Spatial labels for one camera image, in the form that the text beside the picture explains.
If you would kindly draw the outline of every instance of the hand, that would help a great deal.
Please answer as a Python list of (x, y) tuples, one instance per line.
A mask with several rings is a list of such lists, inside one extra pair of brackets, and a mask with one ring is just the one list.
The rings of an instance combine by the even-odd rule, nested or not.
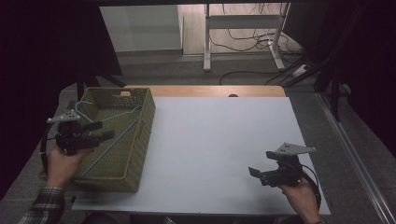
[(59, 147), (53, 148), (48, 155), (49, 169), (47, 187), (64, 189), (73, 178), (82, 160), (93, 152), (93, 148), (79, 150), (76, 155), (66, 156)]
[(286, 195), (291, 207), (303, 219), (305, 224), (318, 223), (322, 220), (318, 212), (317, 199), (309, 182), (302, 178), (296, 187), (278, 186)]

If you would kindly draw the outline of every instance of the white wall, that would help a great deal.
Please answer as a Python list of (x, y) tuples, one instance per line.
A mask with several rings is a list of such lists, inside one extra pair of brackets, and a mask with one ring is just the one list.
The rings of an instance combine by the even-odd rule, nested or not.
[(177, 6), (100, 9), (116, 52), (181, 49)]

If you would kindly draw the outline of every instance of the white tabletop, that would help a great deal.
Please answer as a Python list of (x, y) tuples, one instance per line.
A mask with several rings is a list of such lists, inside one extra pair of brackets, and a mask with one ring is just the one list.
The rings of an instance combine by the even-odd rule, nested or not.
[[(154, 101), (156, 111), (139, 191), (81, 192), (73, 209), (295, 214), (280, 189), (262, 186), (248, 171), (249, 166), (261, 171), (277, 169), (265, 151), (274, 151), (284, 142), (304, 146), (289, 98), (156, 97)], [(300, 155), (300, 162), (314, 169), (309, 155)], [(320, 213), (330, 214), (324, 197)]]

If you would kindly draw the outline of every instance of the sleeve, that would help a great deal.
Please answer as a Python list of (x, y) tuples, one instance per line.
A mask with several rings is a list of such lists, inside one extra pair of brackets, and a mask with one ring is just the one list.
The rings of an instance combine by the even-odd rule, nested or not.
[(43, 188), (35, 202), (19, 222), (57, 223), (64, 213), (64, 190), (60, 188)]

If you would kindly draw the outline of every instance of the basket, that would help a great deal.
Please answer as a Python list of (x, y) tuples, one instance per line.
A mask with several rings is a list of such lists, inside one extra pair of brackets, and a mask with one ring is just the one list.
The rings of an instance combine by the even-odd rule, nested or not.
[(103, 128), (93, 133), (114, 130), (115, 137), (84, 159), (74, 187), (137, 192), (155, 113), (150, 90), (88, 88), (77, 109), (87, 121), (103, 121)]

